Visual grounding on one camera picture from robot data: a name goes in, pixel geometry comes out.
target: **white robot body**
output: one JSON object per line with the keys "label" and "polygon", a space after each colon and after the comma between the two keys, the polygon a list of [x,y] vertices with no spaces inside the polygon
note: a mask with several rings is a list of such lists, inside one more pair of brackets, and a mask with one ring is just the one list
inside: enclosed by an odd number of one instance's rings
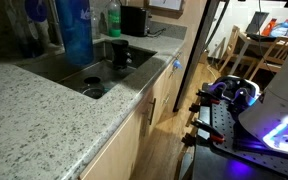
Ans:
{"label": "white robot body", "polygon": [[266,147],[288,154],[288,56],[263,97],[241,113],[239,121]]}

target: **stainless steel sink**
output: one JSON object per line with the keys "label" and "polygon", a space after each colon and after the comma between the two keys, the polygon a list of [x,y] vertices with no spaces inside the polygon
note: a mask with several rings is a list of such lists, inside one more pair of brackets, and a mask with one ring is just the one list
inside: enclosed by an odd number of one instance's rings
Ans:
{"label": "stainless steel sink", "polygon": [[[133,62],[125,69],[115,70],[111,61],[113,50],[109,41],[94,44],[93,49],[94,61],[83,67],[69,64],[65,54],[44,58],[33,63],[21,63],[17,66],[98,99],[125,77],[135,72],[156,53],[130,46]],[[98,77],[99,82],[86,82],[85,80],[89,77]]]}

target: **speckled countertop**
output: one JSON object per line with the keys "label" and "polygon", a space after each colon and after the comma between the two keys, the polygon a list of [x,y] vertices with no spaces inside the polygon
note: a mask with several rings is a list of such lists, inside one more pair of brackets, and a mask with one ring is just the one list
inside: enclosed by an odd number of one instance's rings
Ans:
{"label": "speckled countertop", "polygon": [[157,54],[99,100],[0,62],[0,179],[76,179],[183,46],[121,39]]}

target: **faucet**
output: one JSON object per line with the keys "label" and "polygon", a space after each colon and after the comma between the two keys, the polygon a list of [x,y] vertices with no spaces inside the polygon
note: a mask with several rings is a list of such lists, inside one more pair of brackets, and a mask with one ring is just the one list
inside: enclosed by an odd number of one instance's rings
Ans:
{"label": "faucet", "polygon": [[56,45],[63,45],[63,39],[60,31],[59,19],[57,15],[55,0],[45,0],[47,6],[47,22],[50,41]]}

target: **green bottle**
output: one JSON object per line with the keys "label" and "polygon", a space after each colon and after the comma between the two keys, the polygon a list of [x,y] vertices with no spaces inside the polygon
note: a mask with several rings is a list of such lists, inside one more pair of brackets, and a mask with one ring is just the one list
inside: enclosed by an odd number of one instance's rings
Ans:
{"label": "green bottle", "polygon": [[117,0],[111,0],[107,6],[108,35],[111,37],[121,36],[121,6]]}

